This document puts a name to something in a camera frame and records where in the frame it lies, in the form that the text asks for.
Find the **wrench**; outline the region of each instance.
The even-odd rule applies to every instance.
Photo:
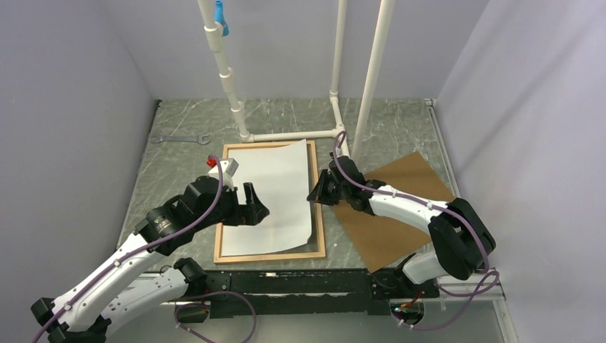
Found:
[[[201,134],[199,136],[164,136],[163,134],[155,134],[149,137],[151,143],[160,143],[161,141],[190,141],[206,145],[210,143],[209,134]]]

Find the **blue valve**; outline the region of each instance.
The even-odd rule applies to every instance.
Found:
[[[223,1],[216,0],[214,3],[217,6],[217,8],[214,10],[214,20],[223,25],[223,37],[225,37],[229,34],[229,26],[227,26],[225,17],[223,17]]]

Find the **white pipe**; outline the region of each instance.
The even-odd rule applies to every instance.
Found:
[[[244,143],[255,141],[284,141],[288,139],[334,138],[339,132],[336,129],[326,131],[283,132],[281,134],[250,134]]]
[[[339,0],[337,12],[337,37],[334,40],[334,60],[332,62],[332,85],[330,94],[339,93],[339,72],[341,71],[341,53],[343,52],[343,36],[345,33],[345,14],[347,13],[347,0]]]
[[[368,72],[366,73],[362,103],[360,104],[358,124],[356,125],[356,137],[354,138],[352,152],[352,159],[355,162],[357,162],[360,157],[360,148],[362,147],[362,140],[364,139],[364,133],[366,132],[368,113],[370,113],[370,104],[374,96],[374,88],[377,85],[377,77],[379,76],[381,60],[383,60],[383,51],[385,50],[385,41],[387,40],[387,32],[389,32],[389,23],[392,20],[393,9],[394,0],[381,1],[377,28],[374,30],[374,41],[372,42],[372,50],[370,51],[370,62],[368,63]]]
[[[229,105],[232,108],[234,120],[238,125],[240,140],[246,141],[250,133],[244,122],[244,103],[238,100],[234,86],[234,71],[227,63],[227,57],[223,50],[223,25],[214,21],[214,0],[198,0],[198,6],[204,20],[204,30],[207,33],[210,49],[214,53],[214,59],[219,67],[219,78],[223,90],[227,94]]]
[[[336,130],[338,132],[345,130],[345,125],[343,125],[343,120],[341,119],[341,109],[339,109],[339,99],[336,95],[330,96],[330,103],[332,104],[332,112],[334,113],[334,121],[337,123]],[[341,144],[341,154],[345,156],[349,156],[349,146],[347,145],[347,138]]]

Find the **white paper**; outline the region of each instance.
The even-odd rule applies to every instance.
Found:
[[[307,142],[265,149],[233,149],[238,170],[233,177],[240,204],[242,184],[252,182],[259,200],[269,209],[260,224],[223,228],[222,256],[268,254],[307,243],[312,234]]]

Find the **gray marble surface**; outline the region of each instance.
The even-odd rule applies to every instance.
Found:
[[[350,146],[355,135],[359,105],[360,99],[340,100],[343,122],[351,135]],[[253,134],[314,131],[334,127],[334,117],[328,99],[249,99],[246,100],[246,123]],[[189,182],[209,171],[206,165],[208,154],[221,156],[224,144],[239,143],[226,99],[163,101],[151,132],[179,136],[210,134],[211,142],[204,146],[180,142],[147,144],[119,245],[150,209],[181,194]],[[331,139],[316,140],[320,169],[327,167],[332,145]],[[363,157],[358,163],[362,172],[372,171],[418,151],[440,179],[452,188],[431,116],[422,99],[374,100],[362,148]],[[215,228],[208,227],[198,232],[193,242],[179,248],[164,263],[151,270],[158,271],[162,265],[173,264],[181,257],[193,257],[204,269],[364,268],[332,210],[323,207],[322,216],[326,259],[217,266],[213,262]]]

